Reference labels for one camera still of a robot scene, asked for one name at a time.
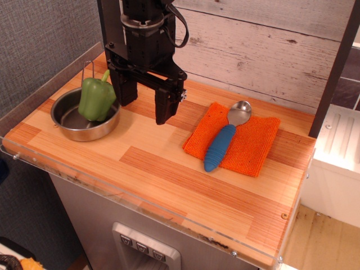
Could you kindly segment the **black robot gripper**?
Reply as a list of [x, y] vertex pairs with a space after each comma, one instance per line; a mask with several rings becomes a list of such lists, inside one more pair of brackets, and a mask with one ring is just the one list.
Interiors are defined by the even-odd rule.
[[155, 91], [155, 114], [157, 125], [177, 112], [179, 102], [185, 95], [184, 81], [187, 74], [173, 60], [176, 47], [176, 27], [163, 25], [145, 31], [124, 29], [127, 58], [110, 51], [107, 65], [116, 98], [121, 106], [127, 106], [138, 97], [137, 86], [143, 84]]

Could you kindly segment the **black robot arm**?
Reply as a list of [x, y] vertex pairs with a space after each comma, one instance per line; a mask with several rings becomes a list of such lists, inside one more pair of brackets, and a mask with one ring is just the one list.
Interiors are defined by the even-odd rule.
[[120, 25], [114, 29], [120, 40], [105, 42], [116, 97], [127, 106], [137, 99], [138, 84], [153, 89], [156, 123], [165, 124], [186, 97], [187, 74], [173, 61], [175, 49], [189, 39], [185, 32], [176, 43], [176, 20], [185, 24], [185, 18], [172, 1], [122, 1], [119, 8]]

